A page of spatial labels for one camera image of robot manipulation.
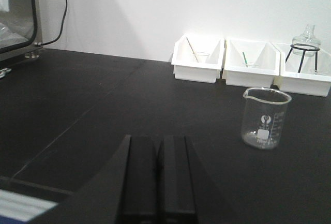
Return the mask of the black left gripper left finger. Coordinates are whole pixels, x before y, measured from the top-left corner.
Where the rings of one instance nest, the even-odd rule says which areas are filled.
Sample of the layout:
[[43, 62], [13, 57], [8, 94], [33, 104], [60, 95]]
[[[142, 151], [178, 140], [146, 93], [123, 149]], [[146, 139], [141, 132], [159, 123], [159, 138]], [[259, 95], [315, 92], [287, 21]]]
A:
[[122, 223], [156, 223], [156, 177], [156, 151], [152, 139], [147, 136], [131, 137]]

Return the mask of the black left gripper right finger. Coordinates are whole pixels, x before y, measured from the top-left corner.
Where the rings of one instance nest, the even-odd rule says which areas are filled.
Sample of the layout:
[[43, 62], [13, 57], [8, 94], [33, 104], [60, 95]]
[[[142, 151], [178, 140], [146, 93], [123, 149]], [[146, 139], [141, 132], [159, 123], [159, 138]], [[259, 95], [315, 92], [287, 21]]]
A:
[[197, 223], [184, 137], [164, 137], [158, 150], [157, 166], [159, 222]]

